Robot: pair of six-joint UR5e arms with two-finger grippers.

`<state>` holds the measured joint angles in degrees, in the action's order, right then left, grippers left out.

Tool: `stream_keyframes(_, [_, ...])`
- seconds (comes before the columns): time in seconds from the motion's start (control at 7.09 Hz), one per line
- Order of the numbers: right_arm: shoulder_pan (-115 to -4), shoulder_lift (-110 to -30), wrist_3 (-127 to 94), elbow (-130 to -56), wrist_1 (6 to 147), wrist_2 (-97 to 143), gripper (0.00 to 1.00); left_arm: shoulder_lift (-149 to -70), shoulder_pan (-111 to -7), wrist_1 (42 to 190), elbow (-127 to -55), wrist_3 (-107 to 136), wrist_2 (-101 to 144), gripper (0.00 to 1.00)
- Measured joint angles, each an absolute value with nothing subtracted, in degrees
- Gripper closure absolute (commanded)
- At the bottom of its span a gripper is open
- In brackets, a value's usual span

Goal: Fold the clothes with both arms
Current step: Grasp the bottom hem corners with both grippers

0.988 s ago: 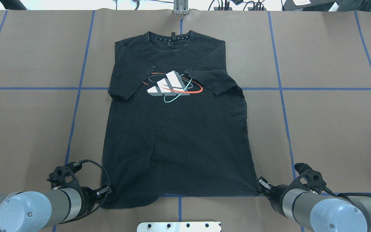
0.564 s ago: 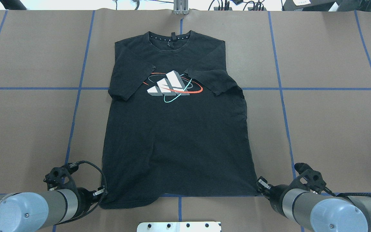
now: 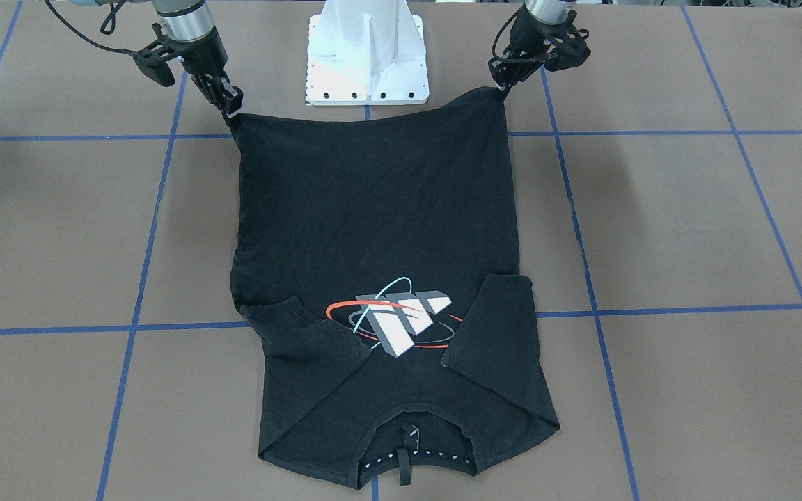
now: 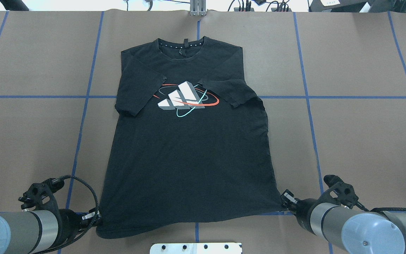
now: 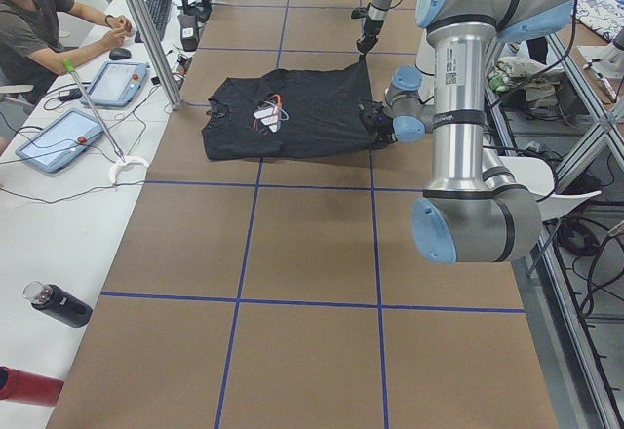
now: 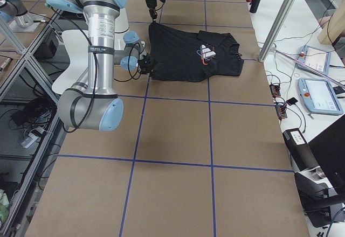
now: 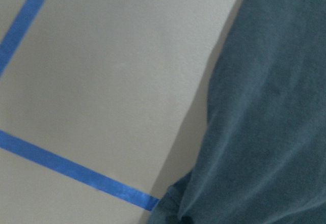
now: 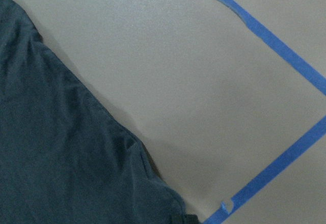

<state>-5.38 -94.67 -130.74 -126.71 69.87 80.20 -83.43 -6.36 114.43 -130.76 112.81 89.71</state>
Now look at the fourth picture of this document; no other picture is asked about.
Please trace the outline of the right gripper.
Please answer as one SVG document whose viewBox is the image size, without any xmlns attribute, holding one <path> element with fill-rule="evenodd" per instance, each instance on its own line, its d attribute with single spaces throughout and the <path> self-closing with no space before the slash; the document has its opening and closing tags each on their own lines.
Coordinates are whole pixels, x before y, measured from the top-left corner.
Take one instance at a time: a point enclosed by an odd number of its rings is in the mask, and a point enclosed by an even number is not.
<svg viewBox="0 0 406 254">
<path fill-rule="evenodd" d="M 314 208 L 320 202 L 314 198 L 307 198 L 304 200 L 295 199 L 294 194 L 286 189 L 281 194 L 281 203 L 286 213 L 295 216 L 299 226 L 305 230 L 312 230 L 310 217 Z"/>
</svg>

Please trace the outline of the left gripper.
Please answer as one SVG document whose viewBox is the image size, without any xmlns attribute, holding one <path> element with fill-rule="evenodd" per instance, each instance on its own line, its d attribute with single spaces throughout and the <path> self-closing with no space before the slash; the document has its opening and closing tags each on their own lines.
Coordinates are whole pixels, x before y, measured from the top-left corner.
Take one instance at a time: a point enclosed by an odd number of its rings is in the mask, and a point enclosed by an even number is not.
<svg viewBox="0 0 406 254">
<path fill-rule="evenodd" d="M 58 227 L 58 236 L 55 241 L 55 246 L 72 241 L 78 234 L 84 233 L 88 229 L 90 222 L 100 223 L 100 210 L 96 208 L 90 209 L 88 212 L 74 212 L 71 209 L 59 209 L 61 216 L 61 224 Z"/>
</svg>

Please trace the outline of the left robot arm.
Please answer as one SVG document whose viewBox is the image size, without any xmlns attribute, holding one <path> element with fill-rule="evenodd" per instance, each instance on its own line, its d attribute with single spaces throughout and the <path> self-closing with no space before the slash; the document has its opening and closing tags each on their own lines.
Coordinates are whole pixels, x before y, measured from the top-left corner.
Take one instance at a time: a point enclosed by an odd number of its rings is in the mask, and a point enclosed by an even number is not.
<svg viewBox="0 0 406 254">
<path fill-rule="evenodd" d="M 45 254 L 69 246 L 90 227 L 100 224 L 100 213 L 34 210 L 0 213 L 0 254 Z"/>
</svg>

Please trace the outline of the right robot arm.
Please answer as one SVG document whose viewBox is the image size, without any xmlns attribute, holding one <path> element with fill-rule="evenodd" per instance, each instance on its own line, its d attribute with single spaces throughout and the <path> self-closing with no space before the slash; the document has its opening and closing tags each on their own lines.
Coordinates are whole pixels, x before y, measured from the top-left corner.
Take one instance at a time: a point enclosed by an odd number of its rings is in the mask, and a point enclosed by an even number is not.
<svg viewBox="0 0 406 254">
<path fill-rule="evenodd" d="M 350 254 L 406 254 L 406 208 L 357 211 L 327 193 L 300 200 L 289 190 L 281 199 L 303 229 Z"/>
</svg>

